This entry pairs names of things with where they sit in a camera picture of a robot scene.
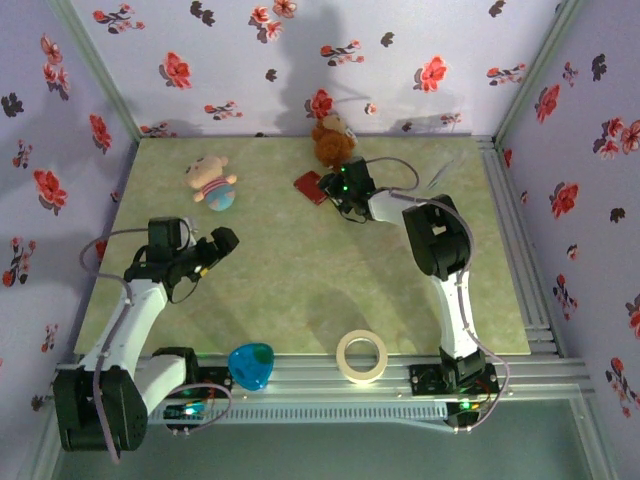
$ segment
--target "pink plush toy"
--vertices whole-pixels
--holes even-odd
[[[231,186],[236,183],[237,177],[222,174],[222,167],[229,163],[227,157],[207,155],[199,158],[187,167],[185,183],[194,190],[195,202],[205,200],[212,210],[221,212],[231,206],[236,192]]]

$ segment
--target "stuffed toy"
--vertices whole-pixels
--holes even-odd
[[[316,144],[314,151],[320,163],[335,172],[351,158],[351,152],[356,146],[355,135],[336,114],[318,119],[311,138]]]
[[[210,209],[216,212],[226,210],[231,206],[236,192],[231,185],[238,179],[235,175],[225,177],[222,167],[229,163],[227,157],[207,155],[199,158],[187,167],[184,182],[194,190],[195,202],[204,200]]]

